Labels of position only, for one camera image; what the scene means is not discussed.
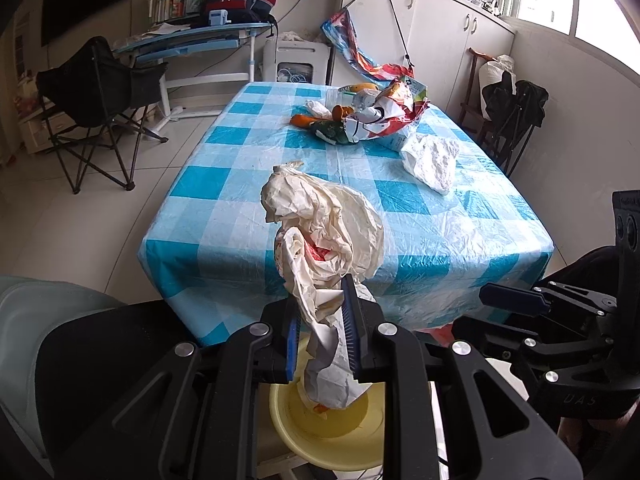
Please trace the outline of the cream plastic bag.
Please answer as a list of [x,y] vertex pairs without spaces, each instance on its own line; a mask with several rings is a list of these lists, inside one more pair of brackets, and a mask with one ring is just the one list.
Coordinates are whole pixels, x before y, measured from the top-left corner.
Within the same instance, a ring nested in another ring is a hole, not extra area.
[[357,296],[372,300],[364,284],[384,260],[384,226],[362,193],[300,170],[302,163],[275,166],[260,191],[268,223],[279,226],[274,262],[310,329],[303,386],[307,399],[344,410],[369,386],[360,385],[348,364],[342,318],[342,279],[349,275]]

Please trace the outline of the red orange snack bag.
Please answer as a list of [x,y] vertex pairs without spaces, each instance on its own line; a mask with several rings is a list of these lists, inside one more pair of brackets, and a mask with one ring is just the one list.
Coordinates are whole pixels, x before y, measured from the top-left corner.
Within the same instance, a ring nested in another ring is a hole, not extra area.
[[348,143],[390,136],[416,124],[428,107],[427,86],[409,76],[391,81],[366,107],[343,119]]

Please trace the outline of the long orange peel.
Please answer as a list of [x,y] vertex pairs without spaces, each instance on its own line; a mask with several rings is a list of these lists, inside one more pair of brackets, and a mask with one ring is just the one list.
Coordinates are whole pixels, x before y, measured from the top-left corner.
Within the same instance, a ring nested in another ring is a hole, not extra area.
[[297,128],[309,129],[311,125],[318,122],[319,118],[304,114],[295,114],[290,119],[290,124]]

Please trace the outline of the green knitted toy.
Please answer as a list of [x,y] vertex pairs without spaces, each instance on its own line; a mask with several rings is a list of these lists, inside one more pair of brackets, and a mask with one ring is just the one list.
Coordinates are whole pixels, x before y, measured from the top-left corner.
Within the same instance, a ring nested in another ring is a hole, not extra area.
[[347,136],[345,128],[341,122],[334,122],[334,120],[325,119],[316,120],[310,124],[309,131],[317,138],[332,145],[354,144],[354,141],[350,140]]

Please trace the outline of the curved orange peel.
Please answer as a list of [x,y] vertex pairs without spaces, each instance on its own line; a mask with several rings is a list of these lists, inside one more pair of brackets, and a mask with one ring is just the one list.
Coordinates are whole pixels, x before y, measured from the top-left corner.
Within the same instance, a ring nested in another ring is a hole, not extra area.
[[355,113],[355,109],[352,106],[336,104],[332,108],[332,119],[334,122],[340,122],[344,118]]

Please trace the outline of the yellow plastic basin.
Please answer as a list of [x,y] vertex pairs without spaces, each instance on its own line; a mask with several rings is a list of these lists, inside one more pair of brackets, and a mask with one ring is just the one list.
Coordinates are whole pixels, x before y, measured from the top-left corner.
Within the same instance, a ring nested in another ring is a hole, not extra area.
[[298,347],[294,380],[269,390],[269,413],[284,444],[308,463],[338,471],[371,469],[383,463],[385,387],[369,387],[344,410],[319,413],[302,398],[310,355],[307,338]]

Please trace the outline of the white crumpled plastic bag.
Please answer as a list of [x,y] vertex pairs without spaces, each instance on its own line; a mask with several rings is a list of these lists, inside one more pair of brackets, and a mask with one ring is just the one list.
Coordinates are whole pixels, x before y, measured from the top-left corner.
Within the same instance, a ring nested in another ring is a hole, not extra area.
[[454,188],[459,153],[455,140],[417,133],[408,136],[400,149],[405,170],[440,195]]

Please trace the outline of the dark chair with clothes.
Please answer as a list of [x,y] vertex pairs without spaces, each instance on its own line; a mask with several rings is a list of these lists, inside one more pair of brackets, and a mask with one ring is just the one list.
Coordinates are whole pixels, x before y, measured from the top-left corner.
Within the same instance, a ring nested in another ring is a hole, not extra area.
[[504,73],[500,84],[491,84],[483,90],[489,119],[480,110],[480,84],[478,70],[496,56],[468,49],[471,55],[469,80],[460,103],[458,125],[468,118],[474,126],[467,128],[476,144],[507,176],[512,176],[535,130],[546,117],[549,92],[529,80],[516,77],[516,95],[511,93],[511,79]]

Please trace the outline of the yellow mango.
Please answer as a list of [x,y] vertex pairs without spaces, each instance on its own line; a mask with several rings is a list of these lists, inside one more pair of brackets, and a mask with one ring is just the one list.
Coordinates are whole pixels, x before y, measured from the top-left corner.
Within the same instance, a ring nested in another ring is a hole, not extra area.
[[345,86],[344,89],[347,92],[360,92],[363,90],[373,90],[378,91],[378,86],[376,84],[372,84],[372,82],[358,82],[358,84],[349,84]]

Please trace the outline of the black folding camp chair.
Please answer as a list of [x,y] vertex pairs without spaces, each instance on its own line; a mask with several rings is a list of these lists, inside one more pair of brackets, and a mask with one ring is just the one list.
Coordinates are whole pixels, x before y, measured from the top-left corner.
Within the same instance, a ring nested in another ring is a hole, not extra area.
[[51,151],[73,193],[81,191],[88,170],[134,189],[141,139],[168,141],[136,117],[160,100],[166,70],[165,62],[128,66],[104,37],[95,36],[62,65],[37,74]]

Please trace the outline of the black metal hanger rod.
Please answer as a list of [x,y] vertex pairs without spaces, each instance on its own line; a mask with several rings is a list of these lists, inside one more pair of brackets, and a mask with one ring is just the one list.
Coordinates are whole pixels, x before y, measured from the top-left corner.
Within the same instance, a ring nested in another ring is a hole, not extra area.
[[408,66],[416,0],[344,0],[359,49],[378,64]]

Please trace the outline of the white plastic storage stool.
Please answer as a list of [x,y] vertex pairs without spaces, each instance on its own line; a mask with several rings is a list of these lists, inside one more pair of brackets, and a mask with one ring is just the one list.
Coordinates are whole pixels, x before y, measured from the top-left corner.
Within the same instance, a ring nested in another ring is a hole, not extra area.
[[269,38],[262,49],[262,79],[325,84],[330,48],[320,42]]

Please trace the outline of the blue white study desk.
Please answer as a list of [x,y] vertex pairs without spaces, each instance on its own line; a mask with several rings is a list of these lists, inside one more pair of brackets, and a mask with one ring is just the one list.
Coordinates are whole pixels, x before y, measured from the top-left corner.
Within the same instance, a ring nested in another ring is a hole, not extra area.
[[221,96],[191,96],[189,88],[214,84],[224,90],[255,80],[256,39],[273,31],[269,22],[225,24],[199,28],[163,25],[159,34],[146,32],[114,45],[114,53],[132,66],[167,65],[160,78],[158,109],[162,118],[153,127],[160,132],[181,119],[216,117]]

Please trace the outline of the blue desk device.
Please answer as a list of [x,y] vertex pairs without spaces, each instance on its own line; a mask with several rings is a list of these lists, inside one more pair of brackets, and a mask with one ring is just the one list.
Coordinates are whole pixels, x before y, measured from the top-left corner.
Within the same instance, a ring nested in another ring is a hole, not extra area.
[[209,26],[220,27],[231,23],[227,9],[214,9],[207,12]]

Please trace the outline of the white wall cabinet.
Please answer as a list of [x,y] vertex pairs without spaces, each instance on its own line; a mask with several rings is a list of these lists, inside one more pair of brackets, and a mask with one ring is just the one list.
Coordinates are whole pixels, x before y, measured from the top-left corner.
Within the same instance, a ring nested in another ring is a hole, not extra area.
[[[337,5],[347,8],[344,0]],[[469,80],[469,48],[497,56],[512,50],[515,32],[464,0],[416,0],[407,58],[433,104],[458,119]]]

